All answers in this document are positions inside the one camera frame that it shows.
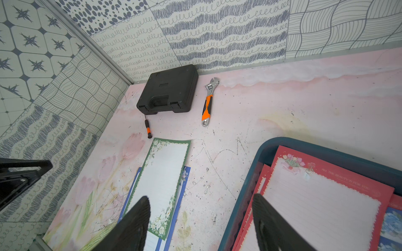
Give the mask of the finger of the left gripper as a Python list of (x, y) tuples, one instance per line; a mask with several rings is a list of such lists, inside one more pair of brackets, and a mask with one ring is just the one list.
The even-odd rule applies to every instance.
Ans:
[(1, 158), (1, 210), (53, 168), (49, 160)]

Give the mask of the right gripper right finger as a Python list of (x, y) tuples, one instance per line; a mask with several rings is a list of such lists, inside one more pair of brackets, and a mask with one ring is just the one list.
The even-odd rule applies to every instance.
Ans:
[(259, 250), (315, 250), (261, 194), (254, 195), (252, 210)]

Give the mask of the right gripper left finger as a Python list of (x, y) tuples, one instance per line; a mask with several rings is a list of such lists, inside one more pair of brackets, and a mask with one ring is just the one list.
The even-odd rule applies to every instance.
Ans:
[(95, 251), (142, 251), (150, 220), (150, 202), (143, 196), (96, 245)]

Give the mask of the blue floral stationery paper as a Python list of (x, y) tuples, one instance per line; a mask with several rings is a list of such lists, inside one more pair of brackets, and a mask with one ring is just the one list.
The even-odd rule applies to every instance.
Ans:
[[(125, 203), (123, 205), (123, 208), (121, 210), (120, 216), (118, 218), (118, 222), (120, 222), (123, 219), (124, 215), (125, 215), (124, 212), (128, 207), (128, 204), (129, 204), (128, 201), (129, 201), (129, 199), (131, 197), (131, 194), (133, 193), (134, 185), (135, 185), (136, 180), (138, 179), (140, 171), (141, 171), (141, 167), (138, 168), (138, 170), (137, 170), (137, 172), (135, 174), (134, 181), (133, 181), (133, 183), (132, 183), (132, 185), (130, 187), (130, 190), (128, 192), (128, 195), (126, 197)], [(161, 247), (161, 244), (162, 244), (162, 239), (160, 239), (156, 235), (150, 233), (149, 231), (147, 232), (144, 251), (159, 251), (160, 247)]]
[(180, 187), (179, 187), (180, 193), (178, 196), (177, 204), (175, 206), (175, 211), (174, 211), (173, 218), (172, 218), (172, 224), (171, 224), (171, 227), (169, 230), (168, 237), (166, 238), (166, 241), (164, 242), (164, 245), (161, 245), (161, 247), (160, 247), (161, 251), (173, 250), (173, 249), (170, 249), (170, 244), (171, 244), (174, 228), (175, 228), (176, 222), (178, 220), (179, 210), (180, 210), (182, 199), (185, 194), (185, 188), (187, 185), (188, 176), (190, 174), (190, 171), (191, 171), (191, 168), (188, 166), (185, 166), (183, 169), (182, 178), (181, 178)]
[(378, 251), (402, 251), (402, 211), (388, 207), (380, 233)]

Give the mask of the red bordered stationery paper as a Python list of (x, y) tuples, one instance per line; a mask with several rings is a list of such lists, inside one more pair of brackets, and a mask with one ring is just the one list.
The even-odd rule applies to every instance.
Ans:
[(261, 194), (318, 251), (378, 251), (394, 188), (279, 146)]
[[(343, 168), (394, 187), (394, 193), (398, 196), (402, 194), (402, 172), (400, 170), (374, 162), (347, 163)], [(257, 162), (250, 167), (225, 230), (225, 234), (228, 234), (228, 237), (222, 238), (220, 244), (221, 250), (233, 251), (237, 247), (240, 235), (244, 229), (244, 219), (248, 217), (249, 205), (253, 194), (259, 191), (259, 188), (265, 184), (263, 178), (266, 177), (270, 169), (270, 165), (261, 162)]]

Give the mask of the green floral stationery paper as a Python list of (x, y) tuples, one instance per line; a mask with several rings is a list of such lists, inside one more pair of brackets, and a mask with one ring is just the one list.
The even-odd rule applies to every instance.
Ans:
[(124, 211), (124, 215), (127, 215), (141, 197), (148, 197), (148, 231), (163, 240), (167, 238), (171, 226), (178, 199), (177, 190), (190, 145), (190, 140), (154, 138)]

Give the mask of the teal plastic storage box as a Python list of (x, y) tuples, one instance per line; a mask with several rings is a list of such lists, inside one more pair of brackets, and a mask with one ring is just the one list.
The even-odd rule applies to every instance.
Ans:
[(275, 153), (280, 145), (306, 153), (323, 161), (374, 179), (385, 185), (394, 187), (394, 194), (399, 197), (402, 196), (402, 172), (400, 170), (320, 145), (288, 137), (276, 137), (265, 141), (254, 157), (218, 248), (220, 251), (232, 250), (263, 165), (272, 165)]

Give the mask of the small orange black screwdriver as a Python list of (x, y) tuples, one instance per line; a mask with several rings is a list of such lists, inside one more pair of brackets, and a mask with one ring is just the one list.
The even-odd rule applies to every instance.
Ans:
[(146, 126), (148, 139), (152, 139), (153, 135), (152, 135), (152, 132), (151, 132), (151, 129), (150, 129), (149, 120), (148, 120), (146, 115), (144, 117), (145, 117), (144, 123), (145, 123), (145, 126)]

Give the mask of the black plastic tool case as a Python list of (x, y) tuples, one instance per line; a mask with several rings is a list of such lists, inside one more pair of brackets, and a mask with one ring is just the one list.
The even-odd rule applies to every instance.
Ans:
[(187, 113), (190, 111), (198, 72), (194, 65), (152, 73), (137, 102), (144, 115), (155, 115), (163, 111)]

